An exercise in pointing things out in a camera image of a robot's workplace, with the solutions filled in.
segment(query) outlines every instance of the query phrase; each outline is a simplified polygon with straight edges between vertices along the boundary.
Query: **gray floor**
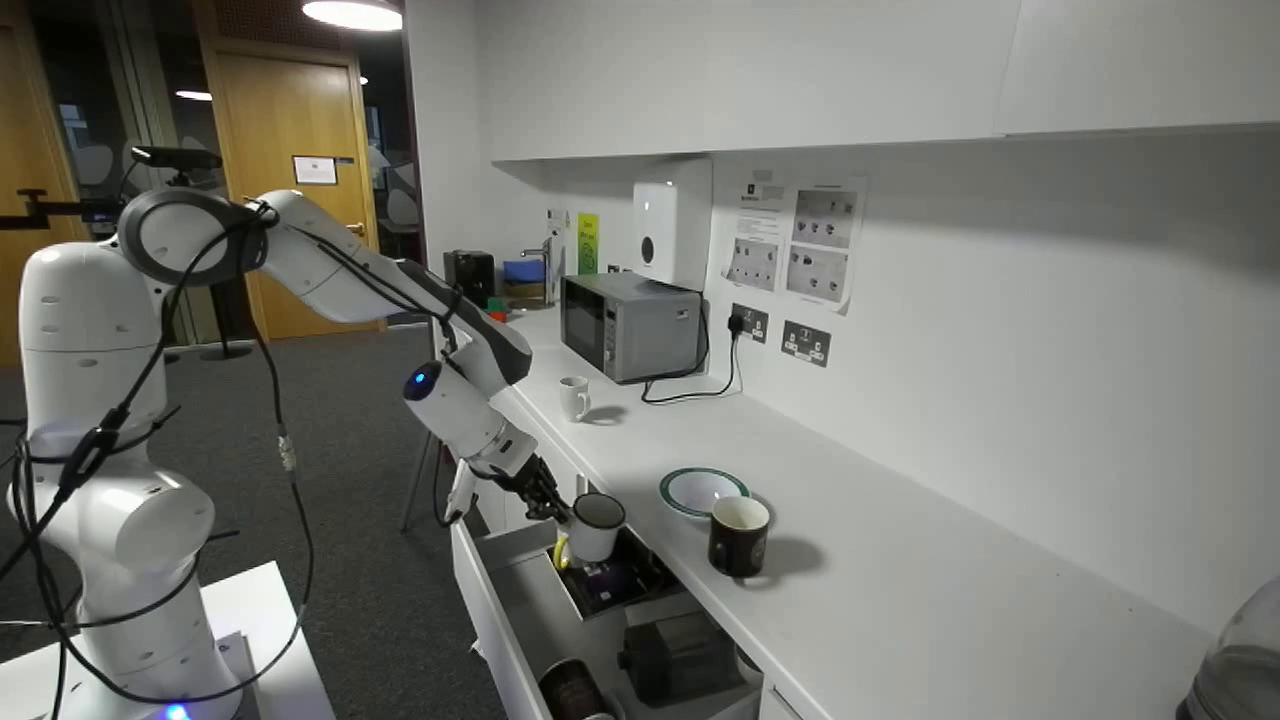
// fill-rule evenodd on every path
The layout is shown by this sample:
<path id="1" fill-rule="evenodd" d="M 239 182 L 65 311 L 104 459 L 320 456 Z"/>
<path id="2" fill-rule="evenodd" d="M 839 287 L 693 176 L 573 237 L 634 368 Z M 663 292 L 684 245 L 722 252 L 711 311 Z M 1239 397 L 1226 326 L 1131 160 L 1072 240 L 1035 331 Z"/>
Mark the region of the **gray floor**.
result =
<path id="1" fill-rule="evenodd" d="M 429 355 L 424 331 L 276 344 L 283 410 L 315 528 L 308 645 L 342 716 L 505 716 L 485 663 L 470 653 L 447 540 L 433 519 L 401 530 L 411 459 L 424 439 L 401 405 L 401 379 Z M 212 493 L 221 528 L 203 579 L 276 558 L 299 586 L 299 530 L 276 473 L 270 372 L 262 355 L 169 362 L 181 415 L 153 439 L 164 468 Z M 17 376 L 0 379 L 0 415 L 21 415 Z M 0 512 L 0 557 L 17 544 Z M 0 586 L 0 620 L 32 617 L 27 570 Z M 0 656 L 46 645 L 0 628 Z"/>

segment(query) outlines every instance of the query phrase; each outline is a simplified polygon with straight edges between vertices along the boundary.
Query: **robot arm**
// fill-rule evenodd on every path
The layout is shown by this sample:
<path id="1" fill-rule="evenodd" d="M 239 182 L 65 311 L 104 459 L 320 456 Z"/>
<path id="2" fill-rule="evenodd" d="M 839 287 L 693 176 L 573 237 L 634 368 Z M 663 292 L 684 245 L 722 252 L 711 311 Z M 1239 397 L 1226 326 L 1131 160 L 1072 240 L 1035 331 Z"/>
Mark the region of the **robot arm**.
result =
<path id="1" fill-rule="evenodd" d="M 516 493 L 527 515 L 566 519 L 568 508 L 532 436 L 487 405 L 501 386 L 527 376 L 532 351 L 525 334 L 491 324 L 424 269 L 370 252 L 308 195 L 266 192 L 256 204 L 236 209 L 203 192 L 153 192 L 126 209 L 121 247 L 134 269 L 164 285 L 217 285 L 266 269 L 308 309 L 342 324 L 396 311 L 460 324 L 470 344 L 444 351 L 439 362 L 418 368 L 403 382 L 403 405 L 471 477 Z M 457 487 L 447 515 L 463 512 L 463 502 L 470 493 Z"/>

